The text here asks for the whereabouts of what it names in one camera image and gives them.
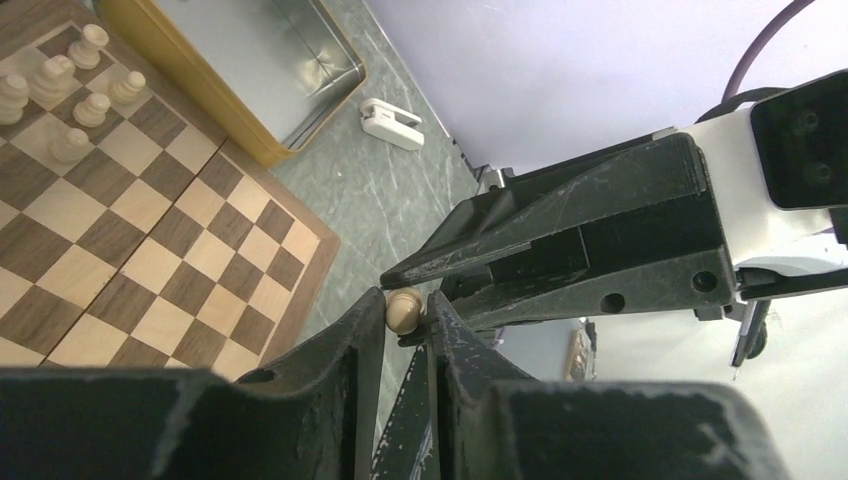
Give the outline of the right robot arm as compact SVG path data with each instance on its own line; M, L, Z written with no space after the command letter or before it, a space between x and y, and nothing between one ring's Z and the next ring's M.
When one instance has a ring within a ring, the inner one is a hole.
M752 407L698 383L556 383L482 341L505 326L690 310L762 349L776 298L844 288L847 211L785 211L752 142L689 132L631 140L461 202L387 290L440 280L428 353L444 479L782 479Z

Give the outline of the white pawn second row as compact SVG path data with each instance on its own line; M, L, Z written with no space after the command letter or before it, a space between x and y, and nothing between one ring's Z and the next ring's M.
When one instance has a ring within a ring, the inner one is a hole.
M90 152L91 143L83 130L70 128L54 140L48 149L57 162L73 164L82 160Z

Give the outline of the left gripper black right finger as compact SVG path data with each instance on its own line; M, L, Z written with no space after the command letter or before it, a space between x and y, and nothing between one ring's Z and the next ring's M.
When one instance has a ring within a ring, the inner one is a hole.
M433 446L443 479L785 479L758 412L718 383L550 382L427 300Z

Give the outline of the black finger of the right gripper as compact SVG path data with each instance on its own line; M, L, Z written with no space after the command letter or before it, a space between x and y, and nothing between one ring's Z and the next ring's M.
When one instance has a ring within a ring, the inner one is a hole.
M487 287L475 297L447 300L477 335L471 327L477 320L503 326L628 312L722 309L735 294L735 274L730 290L697 290L684 283L682 273L682 262L665 261L582 281L549 278L541 282L540 294L532 284L518 282L504 291Z
M735 283L702 150L678 132L513 178L461 201L386 289L487 267L497 283L682 262L685 284Z

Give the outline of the white pawn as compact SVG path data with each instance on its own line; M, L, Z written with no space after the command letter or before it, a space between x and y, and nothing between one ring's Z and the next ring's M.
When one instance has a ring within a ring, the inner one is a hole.
M74 120L87 128L95 128L105 122L111 108L110 98L102 93L91 93L73 109Z
M418 289L392 290L386 296L385 323L398 335L410 334L419 326L423 308L423 296Z

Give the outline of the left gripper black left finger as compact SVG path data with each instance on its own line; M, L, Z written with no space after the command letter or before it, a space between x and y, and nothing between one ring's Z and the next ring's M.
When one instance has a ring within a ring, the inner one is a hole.
M378 288L234 382L190 368L5 368L5 479L365 479L384 347Z

